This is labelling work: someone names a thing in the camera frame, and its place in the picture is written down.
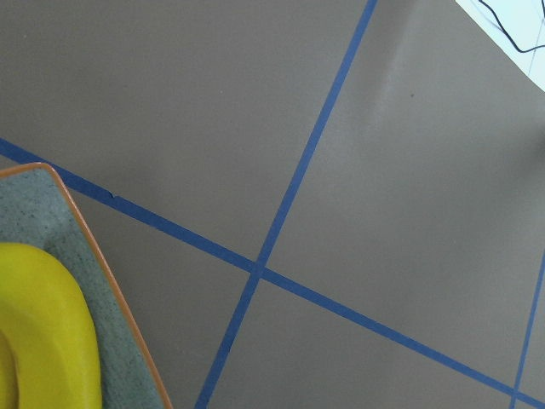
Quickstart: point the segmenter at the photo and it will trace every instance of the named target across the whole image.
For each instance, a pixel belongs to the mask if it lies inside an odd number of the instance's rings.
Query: yellow curved object
[[[18,409],[102,408],[93,320],[53,256],[0,243],[0,331],[15,359]]]
[[[0,332],[0,409],[17,409],[17,377],[8,340]]]

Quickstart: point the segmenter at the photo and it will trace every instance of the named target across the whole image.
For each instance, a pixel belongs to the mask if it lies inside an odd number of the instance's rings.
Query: white paper
[[[496,12],[511,38],[521,49],[545,44],[545,16],[541,0],[485,0]],[[456,0],[508,57],[545,91],[545,49],[520,53],[496,23],[494,15],[477,0]]]

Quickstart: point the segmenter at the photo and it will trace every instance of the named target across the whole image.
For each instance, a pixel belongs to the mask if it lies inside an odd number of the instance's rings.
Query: wire
[[[500,26],[500,30],[502,30],[503,34],[505,34],[505,37],[508,38],[508,40],[511,42],[511,44],[516,48],[517,51],[520,53],[530,53],[531,51],[535,51],[537,49],[545,49],[545,44],[537,45],[536,47],[532,47],[531,49],[521,49],[517,43],[513,40],[513,38],[509,35],[508,31],[503,26],[502,22],[500,21],[499,17],[496,14],[496,11],[489,6],[487,3],[485,3],[483,0],[479,0],[479,3],[481,3],[483,6],[485,6],[492,15],[494,15],[494,18],[496,19],[497,24]],[[543,19],[545,19],[545,0],[542,0],[542,9],[543,9]]]

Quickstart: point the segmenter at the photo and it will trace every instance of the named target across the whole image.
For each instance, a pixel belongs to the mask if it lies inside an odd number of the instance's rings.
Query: blue grid line
[[[240,326],[244,320],[244,316],[248,312],[248,308],[253,296],[255,295],[255,290],[259,285],[264,268],[267,265],[271,253],[273,252],[274,245],[276,244],[278,236],[280,235],[282,226],[284,225],[286,217],[290,212],[290,208],[295,200],[297,192],[299,191],[303,178],[307,173],[308,165],[310,165],[310,161],[313,158],[314,152],[316,151],[316,146],[319,143],[320,137],[324,133],[325,125],[330,118],[333,107],[337,101],[337,97],[341,93],[342,85],[347,78],[350,66],[352,65],[353,59],[358,51],[358,47],[361,44],[361,40],[364,37],[367,26],[369,25],[371,16],[375,10],[376,2],[377,0],[368,0],[367,4],[365,4],[364,11],[359,18],[347,51],[342,58],[341,65],[339,66],[333,84],[331,85],[330,92],[325,98],[313,130],[308,137],[305,149],[303,150],[299,163],[295,168],[294,175],[292,176],[290,184],[286,189],[276,215],[272,220],[271,227],[267,232],[267,236],[263,242],[259,256],[257,257],[257,261],[255,262],[255,269],[250,274],[250,277],[244,286],[240,300],[238,301],[237,307],[235,308],[229,325],[227,326],[226,333],[221,340],[221,344],[214,358],[212,367],[204,380],[204,386],[199,394],[197,403],[195,404],[195,409],[205,409],[209,404],[212,394],[214,393],[215,386],[217,385],[221,372],[225,367],[227,358],[231,352],[232,344],[238,335]]]
[[[534,327],[534,322],[536,321],[536,311],[537,304],[539,302],[539,295],[542,292],[543,284],[543,272],[545,271],[545,253],[542,257],[542,265],[539,268],[539,275],[537,276],[536,289],[534,290],[534,298],[531,302],[530,316],[528,317],[528,325],[526,327],[525,340],[522,345],[522,352],[520,353],[519,369],[517,370],[517,377],[514,381],[514,392],[511,396],[511,403],[509,404],[509,409],[514,409],[517,403],[517,393],[519,392],[520,382],[522,381],[522,374],[525,369],[526,355],[528,353],[528,347],[530,346],[531,331]]]
[[[218,245],[212,240],[206,239],[205,237],[196,234],[174,222],[171,222],[170,220],[165,219],[164,217],[159,216],[158,214],[153,213],[144,207],[122,198],[121,196],[116,196],[105,188],[83,179],[81,176],[61,168],[60,166],[53,164],[48,160],[35,155],[34,153],[30,153],[22,147],[18,147],[3,138],[0,138],[0,154],[6,158],[14,160],[19,164],[28,164],[31,162],[43,162],[45,164],[50,164],[59,173],[64,183],[69,188],[80,192],[85,196],[96,200],[97,202],[101,202],[102,204],[142,223],[145,223],[152,228],[156,228],[157,230],[166,233],[175,239],[188,243],[193,247],[223,260],[224,262],[228,262],[235,267],[241,268],[248,273],[251,272],[254,267],[254,262],[248,258],[240,256],[234,251],[231,251],[222,245]]]
[[[107,200],[106,202],[104,202],[103,201],[104,192],[106,192],[107,195],[110,196],[110,198],[112,198],[112,195],[103,187],[97,186],[92,182],[86,181],[82,177],[77,176],[68,170],[64,170],[60,166],[57,166],[56,164],[53,164],[43,158],[40,158],[33,153],[29,153],[26,150],[22,149],[21,147],[17,147],[16,145],[10,142],[7,142],[2,138],[0,138],[0,154],[20,164],[36,162],[36,161],[51,164],[51,166],[53,166],[57,171],[59,171],[59,174],[61,175],[61,177],[63,177],[63,181],[70,188],[73,188],[74,190],[78,190],[80,193],[90,197],[91,199],[94,199],[105,205],[108,205],[109,207],[112,207],[114,210],[124,213],[125,215],[130,216],[139,222],[143,222],[152,228],[157,228],[156,226],[157,223],[155,219],[156,217],[158,217],[159,220],[165,220],[167,223],[170,223],[173,226],[177,226],[175,225],[175,223],[170,222],[161,216],[155,215],[149,210],[141,208],[137,204],[133,204],[133,205],[136,206],[138,209],[140,209],[141,212],[131,213],[131,212],[125,212],[123,211],[123,209],[118,208],[115,205],[115,203],[113,203],[110,200]],[[201,251],[204,251],[210,254],[211,256],[220,258],[224,262],[228,262],[234,266],[241,267],[244,271],[248,273],[251,273],[251,271],[253,271],[253,269],[255,268],[254,262],[246,259],[243,256],[240,256],[234,251],[225,249],[224,247],[217,245],[216,243],[211,242],[210,240],[205,239],[202,236],[194,232],[191,232],[190,230],[187,230],[186,228],[183,228],[183,227],[179,227],[179,228],[181,229],[179,233],[169,233],[168,231],[166,231],[166,229],[160,229],[160,230],[163,231],[164,233],[171,235],[175,239],[184,241],[185,243],[188,243],[189,245],[192,245],[200,249]],[[485,375],[482,372],[478,372],[474,370],[473,368],[470,368],[469,366],[466,366],[462,364],[461,362],[456,361],[452,359],[451,357],[440,353],[439,351],[431,349],[428,346],[422,343],[419,343],[410,337],[407,337],[401,332],[395,331],[394,329],[389,328],[386,325],[383,325],[380,322],[375,321],[361,313],[358,313],[357,311],[349,307],[346,307],[335,300],[332,300],[322,294],[319,294],[318,292],[308,287],[305,287],[304,285],[301,285],[292,279],[288,279],[287,277],[284,277],[283,275],[276,273],[269,268],[265,268],[263,270],[262,278],[265,281],[268,281],[269,283],[276,285],[277,287],[285,291],[288,291],[298,297],[304,298],[307,301],[312,302],[313,304],[321,308],[324,308],[335,315],[339,315],[353,322],[356,325],[362,326],[363,328],[373,331],[374,333],[378,334],[381,337],[386,337],[398,343],[399,345],[402,345],[408,349],[411,349],[417,352],[418,354],[424,355],[431,360],[434,360],[444,366],[447,366],[453,369],[454,371],[460,372],[462,375],[470,377],[477,382],[480,382],[504,394],[516,395],[517,400],[520,400],[530,406],[533,406],[539,409],[545,409],[545,402],[537,400],[521,392],[515,392],[513,388],[507,386],[506,384],[501,383],[497,381],[496,379]]]

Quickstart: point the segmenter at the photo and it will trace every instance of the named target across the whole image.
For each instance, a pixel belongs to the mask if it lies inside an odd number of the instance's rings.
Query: orange rim
[[[119,284],[117,283],[115,277],[113,276],[113,273],[110,267],[108,266],[108,263],[106,262],[106,259],[104,258],[104,255],[102,254],[102,251],[100,251],[100,248],[95,240],[95,237],[91,233],[89,226],[87,226],[87,223],[83,219],[83,216],[81,212],[79,211],[79,208],[77,207],[76,202],[74,202],[74,199],[68,192],[68,188],[66,187],[66,185],[60,178],[57,171],[49,164],[37,162],[32,164],[22,164],[22,165],[15,166],[13,168],[9,168],[6,170],[0,170],[0,178],[17,175],[19,173],[23,173],[23,172],[27,172],[28,170],[35,170],[35,169],[46,170],[53,177],[55,184],[57,185],[63,197],[65,198],[65,201],[70,207],[72,214],[77,220],[77,224],[79,224],[79,227],[82,229],[83,234],[85,235],[85,238],[87,239],[87,242],[91,250],[95,254],[96,259],[98,260],[100,266],[102,267],[102,271],[104,275],[106,276],[108,283],[110,283],[110,287],[112,288],[113,294],[118,300],[119,307],[123,311],[123,315],[125,316],[125,319],[129,323],[129,327],[131,331],[133,332],[133,336],[135,337],[135,340],[144,356],[144,360],[146,361],[147,366],[149,367],[150,372],[152,373],[153,380],[155,381],[159,395],[161,396],[161,400],[163,401],[164,407],[167,409],[173,409],[172,403],[170,402],[170,398],[167,394],[166,388],[164,387],[163,380],[161,379],[161,376],[159,375],[159,371],[157,367],[155,366],[155,362],[153,362],[152,355],[150,354],[150,351],[147,348],[146,342],[144,341],[144,338],[140,330],[138,329],[138,325],[136,324],[135,317],[133,317],[132,313],[130,312],[129,305],[125,301],[125,297],[123,296],[123,293],[121,292],[121,289],[119,288]]]

